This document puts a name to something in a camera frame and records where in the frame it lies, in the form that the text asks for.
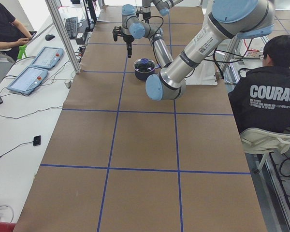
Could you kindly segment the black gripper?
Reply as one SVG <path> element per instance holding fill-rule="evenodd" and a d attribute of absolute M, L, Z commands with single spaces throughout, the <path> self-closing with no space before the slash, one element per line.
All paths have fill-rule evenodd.
<path fill-rule="evenodd" d="M 131 56 L 132 56 L 132 42 L 133 41 L 126 41 L 128 58 L 131 58 Z"/>

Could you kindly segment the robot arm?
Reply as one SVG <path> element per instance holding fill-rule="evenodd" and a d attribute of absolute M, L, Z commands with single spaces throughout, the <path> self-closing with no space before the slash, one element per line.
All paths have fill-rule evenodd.
<path fill-rule="evenodd" d="M 183 0 L 142 0 L 142 7 L 138 13 L 143 15 L 143 19 L 149 18 L 151 16 L 151 4 L 154 4 L 160 15 L 166 16 L 174 6 L 182 1 Z"/>
<path fill-rule="evenodd" d="M 158 74 L 145 82 L 146 93 L 155 101 L 179 98 L 186 88 L 185 78 L 225 39 L 256 38 L 270 34 L 274 27 L 273 0 L 215 0 L 207 22 L 184 50 L 172 58 L 158 27 L 141 22 L 134 6 L 121 8 L 124 35 L 148 38 L 161 65 Z"/>

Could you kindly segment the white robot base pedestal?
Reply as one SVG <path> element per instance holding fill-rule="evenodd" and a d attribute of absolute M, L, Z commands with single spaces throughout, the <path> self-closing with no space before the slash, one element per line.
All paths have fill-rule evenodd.
<path fill-rule="evenodd" d="M 186 78 L 187 85 L 217 85 L 215 66 L 211 61 L 203 60 Z"/>

